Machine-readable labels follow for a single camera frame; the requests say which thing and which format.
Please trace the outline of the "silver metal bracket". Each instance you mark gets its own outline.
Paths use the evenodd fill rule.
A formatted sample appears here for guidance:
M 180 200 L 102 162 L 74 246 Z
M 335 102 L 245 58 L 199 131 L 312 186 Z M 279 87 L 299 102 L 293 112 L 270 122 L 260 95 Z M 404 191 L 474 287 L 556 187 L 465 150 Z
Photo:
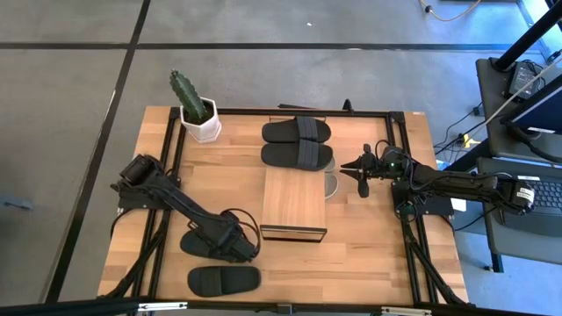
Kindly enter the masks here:
M 410 307 L 397 307 L 397 306 L 382 306 L 381 316 L 433 316 L 431 310 L 410 308 Z
M 159 312 L 159 311 L 174 311 L 183 310 L 188 307 L 187 302 L 154 302 L 154 303 L 140 303 L 138 305 L 138 312 Z

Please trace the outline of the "black-framed monitor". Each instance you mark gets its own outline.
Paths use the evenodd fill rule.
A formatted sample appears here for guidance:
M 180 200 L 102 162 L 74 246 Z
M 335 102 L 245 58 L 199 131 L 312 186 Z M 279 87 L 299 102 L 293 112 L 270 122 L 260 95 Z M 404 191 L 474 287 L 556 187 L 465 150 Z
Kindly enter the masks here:
M 562 134 L 562 74 L 517 105 L 501 123 L 525 131 Z

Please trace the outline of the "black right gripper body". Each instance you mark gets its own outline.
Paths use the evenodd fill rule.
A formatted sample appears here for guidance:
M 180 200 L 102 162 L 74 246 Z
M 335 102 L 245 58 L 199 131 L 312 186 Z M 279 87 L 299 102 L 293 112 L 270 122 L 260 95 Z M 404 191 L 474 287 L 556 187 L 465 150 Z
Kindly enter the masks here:
M 364 153 L 359 157 L 359 178 L 358 193 L 361 198 L 367 198 L 370 195 L 368 180 L 373 177 L 380 177 L 380 162 L 378 157 L 372 152 L 369 144 L 364 144 Z

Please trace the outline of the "black rig pole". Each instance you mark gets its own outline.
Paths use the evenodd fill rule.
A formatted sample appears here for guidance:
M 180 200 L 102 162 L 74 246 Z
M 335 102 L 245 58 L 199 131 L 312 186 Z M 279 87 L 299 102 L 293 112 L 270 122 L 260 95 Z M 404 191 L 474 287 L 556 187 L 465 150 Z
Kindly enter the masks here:
M 562 20 L 562 0 L 557 0 L 515 44 L 499 59 L 492 63 L 493 68 L 496 71 L 509 69 L 519 57 L 550 31 L 560 20 Z

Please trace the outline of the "black rubber slide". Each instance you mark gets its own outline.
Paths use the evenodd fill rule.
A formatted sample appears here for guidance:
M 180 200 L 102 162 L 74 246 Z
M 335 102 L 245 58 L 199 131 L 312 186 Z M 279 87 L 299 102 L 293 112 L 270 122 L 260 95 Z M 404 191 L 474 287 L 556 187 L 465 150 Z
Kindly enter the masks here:
M 180 248 L 188 255 L 212 259 L 211 235 L 207 235 L 202 230 L 194 230 L 186 233 L 180 240 Z
M 270 122 L 262 128 L 263 139 L 270 143 L 293 143 L 300 140 L 323 143 L 330 139 L 331 134 L 325 121 L 303 116 Z
M 261 149 L 262 161 L 273 167 L 319 171 L 332 161 L 332 147 L 311 140 L 294 143 L 267 143 Z
M 261 285 L 259 269 L 252 266 L 208 266 L 191 270 L 189 289 L 202 298 L 215 298 L 253 291 Z

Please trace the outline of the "black rig crossbar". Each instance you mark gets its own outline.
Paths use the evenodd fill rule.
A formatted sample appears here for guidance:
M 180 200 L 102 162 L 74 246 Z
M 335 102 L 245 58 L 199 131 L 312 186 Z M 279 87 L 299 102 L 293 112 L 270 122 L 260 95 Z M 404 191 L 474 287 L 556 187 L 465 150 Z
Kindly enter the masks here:
M 140 303 L 187 302 L 183 310 L 225 310 L 272 312 L 281 316 L 292 316 L 297 312 L 344 312 L 368 313 L 381 316 L 382 306 L 397 305 L 332 305 L 332 304 L 292 304 L 292 303 L 241 303 L 192 301 L 157 301 L 148 297 L 140 298 L 96 298 L 78 301 L 42 303 L 33 305 L 0 306 L 0 316 L 116 316 L 138 312 Z M 431 310 L 433 316 L 546 316 L 528 312 L 511 312 L 480 308 L 475 305 L 444 305 L 436 303 L 419 303 L 397 306 Z

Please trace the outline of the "wooden shelf black frame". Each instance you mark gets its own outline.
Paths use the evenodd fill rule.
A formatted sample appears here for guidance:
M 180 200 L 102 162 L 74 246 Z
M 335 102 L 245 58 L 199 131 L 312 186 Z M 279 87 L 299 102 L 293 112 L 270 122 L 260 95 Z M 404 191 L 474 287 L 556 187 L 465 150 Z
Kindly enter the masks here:
M 324 171 L 266 164 L 260 230 L 268 241 L 319 243 L 327 234 Z

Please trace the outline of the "black laptop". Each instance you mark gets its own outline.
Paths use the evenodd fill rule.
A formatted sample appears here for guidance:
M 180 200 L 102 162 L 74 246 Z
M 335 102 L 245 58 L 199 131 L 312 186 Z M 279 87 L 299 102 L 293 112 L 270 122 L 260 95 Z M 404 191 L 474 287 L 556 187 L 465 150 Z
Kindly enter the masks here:
M 526 215 L 494 214 L 497 223 L 517 231 L 562 237 L 562 178 L 518 176 L 535 191 L 534 210 Z

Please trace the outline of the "black power adapter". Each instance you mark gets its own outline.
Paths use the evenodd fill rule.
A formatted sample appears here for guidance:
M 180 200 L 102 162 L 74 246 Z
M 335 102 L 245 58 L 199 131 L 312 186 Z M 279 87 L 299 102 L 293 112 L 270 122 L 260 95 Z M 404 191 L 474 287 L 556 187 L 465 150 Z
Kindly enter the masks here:
M 544 68 L 534 61 L 518 61 L 512 69 L 510 81 L 506 90 L 506 96 L 512 97 L 518 90 L 520 90 L 525 84 L 530 82 L 536 75 L 539 75 L 543 70 Z M 520 92 L 514 98 L 514 101 L 517 103 L 521 103 L 522 101 L 527 100 L 533 94 L 541 90 L 545 86 L 545 84 L 545 79 L 536 79 L 525 90 Z

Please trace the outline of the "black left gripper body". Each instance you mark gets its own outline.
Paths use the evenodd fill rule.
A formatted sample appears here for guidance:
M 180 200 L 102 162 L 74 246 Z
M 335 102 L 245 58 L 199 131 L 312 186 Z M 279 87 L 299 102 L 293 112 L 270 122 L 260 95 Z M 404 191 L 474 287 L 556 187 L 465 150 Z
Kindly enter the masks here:
M 248 223 L 226 223 L 217 226 L 211 235 L 210 256 L 227 262 L 251 262 L 258 256 L 258 242 L 253 243 L 244 233 L 246 226 L 258 236 L 258 230 Z

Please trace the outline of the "green cactus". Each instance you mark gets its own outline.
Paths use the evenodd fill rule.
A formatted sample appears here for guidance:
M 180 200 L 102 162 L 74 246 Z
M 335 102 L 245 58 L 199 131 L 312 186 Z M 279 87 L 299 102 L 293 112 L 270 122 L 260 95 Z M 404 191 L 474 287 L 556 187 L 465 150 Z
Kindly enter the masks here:
M 179 70 L 172 69 L 169 84 L 184 107 L 184 120 L 193 125 L 205 123 L 210 115 L 191 81 Z

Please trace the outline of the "black aluminium table frame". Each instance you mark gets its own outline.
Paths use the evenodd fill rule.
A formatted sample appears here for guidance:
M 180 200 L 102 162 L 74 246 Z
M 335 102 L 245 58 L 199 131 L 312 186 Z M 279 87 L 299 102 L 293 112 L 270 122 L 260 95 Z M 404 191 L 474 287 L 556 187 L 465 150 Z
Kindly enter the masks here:
M 135 154 L 158 154 L 171 107 L 149 106 L 141 124 Z M 207 211 L 229 207 L 250 212 L 262 223 L 266 166 L 260 158 L 264 144 L 262 126 L 271 121 L 290 119 L 295 114 L 283 109 L 219 110 L 222 131 L 208 144 L 186 137 L 179 168 L 182 190 Z M 363 144 L 389 140 L 386 117 L 360 116 L 367 111 L 326 111 L 332 129 L 328 145 L 339 165 L 354 161 Z M 435 156 L 427 117 L 421 112 L 393 114 L 393 136 L 399 146 L 406 136 L 414 158 L 433 168 Z M 370 196 L 359 197 L 357 181 L 338 173 L 339 188 L 326 200 L 327 234 L 321 242 L 262 241 L 260 254 L 250 263 L 229 264 L 187 255 L 180 247 L 188 231 L 188 219 L 171 213 L 164 245 L 155 298 L 190 301 L 204 306 L 218 302 L 240 304 L 240 308 L 273 305 L 312 305 L 313 310 L 330 311 L 367 305 L 413 305 L 406 248 L 400 220 L 393 215 L 391 180 L 371 179 Z M 453 233 L 441 218 L 423 216 L 429 256 L 443 280 L 455 294 L 468 301 Z M 138 258 L 148 211 L 130 211 L 116 224 L 106 257 L 98 295 L 113 290 Z M 187 276 L 197 267 L 251 265 L 260 269 L 262 282 L 254 291 L 217 298 L 200 298 L 189 289 Z

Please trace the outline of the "white box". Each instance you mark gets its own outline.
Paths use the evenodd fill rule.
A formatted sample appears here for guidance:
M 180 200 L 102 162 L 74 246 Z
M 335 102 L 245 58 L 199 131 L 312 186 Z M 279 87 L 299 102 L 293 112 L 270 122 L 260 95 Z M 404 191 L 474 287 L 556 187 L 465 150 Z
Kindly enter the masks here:
M 187 132 L 198 143 L 214 142 L 218 139 L 222 124 L 220 123 L 218 110 L 214 100 L 201 97 L 205 108 L 210 112 L 211 117 L 201 125 L 194 125 L 187 121 L 187 112 L 183 106 L 180 107 L 180 119 Z

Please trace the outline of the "dark grey side table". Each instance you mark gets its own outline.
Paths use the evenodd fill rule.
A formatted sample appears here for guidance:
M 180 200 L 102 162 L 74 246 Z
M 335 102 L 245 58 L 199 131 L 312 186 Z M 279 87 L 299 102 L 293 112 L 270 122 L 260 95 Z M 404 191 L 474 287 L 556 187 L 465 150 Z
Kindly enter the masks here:
M 507 101 L 503 93 L 508 87 L 511 74 L 493 69 L 489 59 L 478 59 L 476 70 L 485 118 L 488 119 Z M 514 110 L 516 106 L 517 103 L 510 102 L 487 124 L 487 143 L 491 156 L 546 162 L 545 159 L 533 154 L 526 145 L 514 140 L 508 134 L 507 128 L 501 124 L 499 116 Z M 562 135 L 543 133 L 533 141 L 533 144 L 547 154 L 562 157 Z
M 507 173 L 519 180 L 518 176 L 539 176 L 562 178 L 562 167 L 545 167 L 524 162 L 509 162 L 479 158 L 477 169 L 480 173 Z M 484 217 L 488 248 L 492 256 L 490 270 L 502 272 L 503 255 L 562 265 L 562 237 L 549 237 L 507 228 L 496 222 L 491 205 L 486 205 L 488 214 Z

